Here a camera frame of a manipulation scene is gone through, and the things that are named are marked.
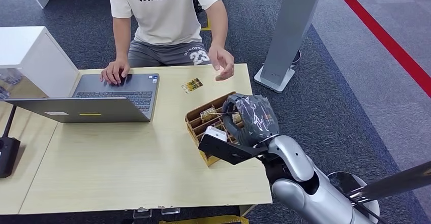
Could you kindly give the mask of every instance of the cardboard organizer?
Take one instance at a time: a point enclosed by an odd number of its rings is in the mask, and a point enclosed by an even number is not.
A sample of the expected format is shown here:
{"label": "cardboard organizer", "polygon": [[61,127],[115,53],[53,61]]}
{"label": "cardboard organizer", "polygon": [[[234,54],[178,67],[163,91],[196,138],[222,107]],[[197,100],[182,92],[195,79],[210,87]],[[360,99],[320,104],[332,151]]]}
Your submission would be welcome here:
{"label": "cardboard organizer", "polygon": [[[208,126],[217,124],[219,125],[218,128],[222,131],[227,132],[228,134],[228,142],[236,144],[237,141],[236,139],[233,137],[233,135],[231,135],[226,128],[224,127],[223,121],[222,121],[222,115],[215,115],[215,117],[213,119],[211,119],[210,121],[207,121],[205,123],[202,123],[202,119],[201,119],[201,112],[210,109],[211,107],[214,107],[216,109],[216,111],[218,113],[221,113],[222,111],[222,106],[223,103],[226,101],[227,97],[231,94],[234,94],[236,92],[231,92],[225,96],[222,96],[220,98],[217,98],[203,106],[200,106],[196,109],[194,109],[193,111],[187,113],[186,115],[186,124],[187,124],[187,129],[189,130],[189,133],[191,134],[193,140],[196,143],[196,146],[199,146],[199,143],[202,139],[203,134],[205,133],[205,130]],[[239,123],[237,123],[239,128],[243,128],[244,127],[244,123],[242,121],[240,121]],[[214,164],[215,162],[219,161],[220,159],[205,153],[203,151],[200,151],[200,154],[202,156],[202,158],[204,159],[205,163],[207,166],[211,166],[212,164]]]}

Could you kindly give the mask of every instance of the gray shorts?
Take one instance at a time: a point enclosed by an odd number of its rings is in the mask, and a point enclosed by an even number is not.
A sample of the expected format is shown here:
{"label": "gray shorts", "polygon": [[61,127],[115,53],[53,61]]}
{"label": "gray shorts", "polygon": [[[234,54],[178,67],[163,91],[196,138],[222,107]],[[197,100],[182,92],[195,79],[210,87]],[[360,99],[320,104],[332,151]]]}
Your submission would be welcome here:
{"label": "gray shorts", "polygon": [[195,66],[211,63],[201,42],[152,45],[133,40],[130,43],[128,60],[132,68]]}

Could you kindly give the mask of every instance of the white t-shirt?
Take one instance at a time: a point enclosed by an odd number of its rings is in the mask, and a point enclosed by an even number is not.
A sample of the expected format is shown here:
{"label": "white t-shirt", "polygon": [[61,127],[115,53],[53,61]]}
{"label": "white t-shirt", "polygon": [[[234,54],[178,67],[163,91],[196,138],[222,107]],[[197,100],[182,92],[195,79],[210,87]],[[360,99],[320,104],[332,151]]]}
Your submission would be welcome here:
{"label": "white t-shirt", "polygon": [[[139,27],[135,40],[154,45],[201,42],[201,25],[193,0],[110,0],[112,16],[135,16]],[[218,0],[198,0],[203,9]]]}

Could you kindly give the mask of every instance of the plastic bag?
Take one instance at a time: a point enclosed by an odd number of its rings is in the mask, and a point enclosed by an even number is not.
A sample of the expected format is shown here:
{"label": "plastic bag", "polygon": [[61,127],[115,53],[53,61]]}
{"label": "plastic bag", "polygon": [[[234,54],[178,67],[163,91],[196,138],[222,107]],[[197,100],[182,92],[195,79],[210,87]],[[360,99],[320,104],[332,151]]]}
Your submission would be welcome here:
{"label": "plastic bag", "polygon": [[261,95],[244,95],[236,100],[235,106],[244,127],[254,139],[262,142],[279,134],[280,127],[267,98]]}

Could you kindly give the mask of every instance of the laptop keyboard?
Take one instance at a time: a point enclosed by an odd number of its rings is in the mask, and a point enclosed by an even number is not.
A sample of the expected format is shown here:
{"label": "laptop keyboard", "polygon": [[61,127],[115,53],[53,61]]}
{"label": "laptop keyboard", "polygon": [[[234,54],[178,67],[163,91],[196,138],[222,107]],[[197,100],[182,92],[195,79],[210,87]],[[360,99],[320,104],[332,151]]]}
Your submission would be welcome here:
{"label": "laptop keyboard", "polygon": [[152,91],[131,91],[131,92],[78,92],[76,98],[109,98],[109,97],[126,97],[140,111],[149,111]]}

